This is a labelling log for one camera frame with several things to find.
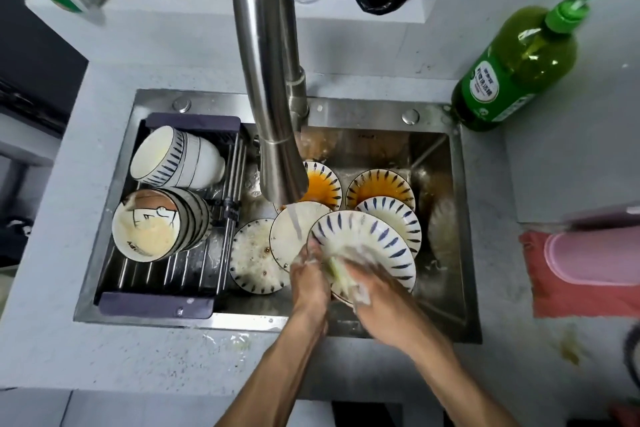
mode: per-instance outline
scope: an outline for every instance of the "pink container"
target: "pink container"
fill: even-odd
[[[545,259],[569,284],[640,285],[640,227],[551,235]]]

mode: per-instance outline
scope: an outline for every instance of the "plate with orange sauce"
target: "plate with orange sauce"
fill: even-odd
[[[304,163],[309,178],[309,189],[300,198],[300,201],[315,201],[328,206],[331,211],[338,211],[342,204],[342,185],[338,176],[329,167],[315,160],[306,160]],[[285,206],[277,206],[280,213]]]
[[[355,209],[370,197],[386,196],[402,201],[415,211],[415,195],[409,183],[389,169],[370,169],[356,177],[347,189],[347,209]]]

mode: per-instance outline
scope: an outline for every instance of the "round metal button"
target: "round metal button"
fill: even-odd
[[[191,100],[186,96],[179,96],[173,100],[172,107],[176,112],[187,113],[191,108]]]
[[[420,114],[415,109],[407,110],[402,114],[402,120],[407,125],[415,125],[420,120]]]

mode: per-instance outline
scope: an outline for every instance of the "white countertop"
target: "white countertop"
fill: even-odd
[[[455,82],[309,75],[309,94],[447,101]],[[273,333],[91,325],[74,309],[139,88],[245,92],[240,74],[91,63],[0,322],[0,385],[228,395],[244,384]],[[458,344],[463,363],[524,425],[601,417],[637,394],[622,363],[632,319],[533,319],[502,134],[463,132],[468,207],[484,343]],[[578,366],[560,353],[576,338]],[[304,398],[414,402],[428,395],[401,353],[367,339],[327,338]]]

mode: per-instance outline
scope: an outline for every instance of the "dish rack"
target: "dish rack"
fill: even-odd
[[[231,244],[240,217],[248,137],[238,117],[152,113],[142,121],[134,149],[151,131],[164,125],[211,141],[225,157],[224,179],[196,191],[211,207],[212,232],[190,250],[148,263],[124,257],[112,238],[95,297],[106,316],[206,319],[219,308],[217,299],[227,288]],[[122,198],[146,187],[127,175]]]

